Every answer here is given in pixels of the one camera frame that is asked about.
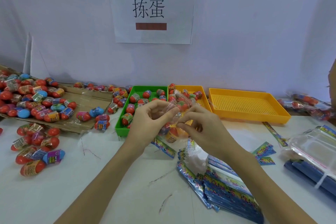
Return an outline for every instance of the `person's left hand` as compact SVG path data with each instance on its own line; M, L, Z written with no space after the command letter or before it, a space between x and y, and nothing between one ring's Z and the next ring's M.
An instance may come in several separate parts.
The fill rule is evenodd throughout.
M179 112L179 108L174 107L163 113L162 111L166 111L169 105L172 104L154 100L136 109L125 143L138 156L153 141L160 129Z

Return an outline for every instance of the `hand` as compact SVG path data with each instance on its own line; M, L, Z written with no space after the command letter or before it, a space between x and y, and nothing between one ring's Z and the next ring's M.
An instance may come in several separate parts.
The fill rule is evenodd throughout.
M145 147L157 136L160 129L170 122L179 112L179 108L174 107L168 112L169 102L154 100L136 109L132 125L125 143L140 156Z
M188 120L193 120L191 125L185 124ZM219 117L199 105L191 107L176 126L185 130L207 153L223 161L242 149Z

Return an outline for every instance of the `person's right arm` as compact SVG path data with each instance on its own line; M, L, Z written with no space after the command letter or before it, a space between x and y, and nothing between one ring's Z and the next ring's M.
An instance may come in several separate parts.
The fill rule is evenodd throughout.
M246 184L271 224L316 223L261 168L254 156L242 148L219 117L195 105L178 121L191 139L207 153L226 162Z

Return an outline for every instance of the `red rectangle on paper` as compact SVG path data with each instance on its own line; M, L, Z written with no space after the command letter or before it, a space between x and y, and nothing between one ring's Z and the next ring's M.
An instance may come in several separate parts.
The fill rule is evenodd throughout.
M136 30L167 30L167 23L135 23Z

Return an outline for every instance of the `chinese characters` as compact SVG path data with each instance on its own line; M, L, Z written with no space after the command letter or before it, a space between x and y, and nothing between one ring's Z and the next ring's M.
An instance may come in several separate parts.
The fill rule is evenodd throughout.
M140 2L137 2L137 0L134 0L134 9L133 12L135 13L134 17L142 17L144 18L145 15L147 15L147 17L149 16L150 18L153 17L162 17L164 18L163 14L162 14L162 8L165 7L164 5L162 5L163 0L150 0L150 2L152 2L152 5L149 7L149 9L152 9L152 16L149 16L147 11L148 9L145 9L145 5L147 4L147 2L144 2L143 0L141 0Z

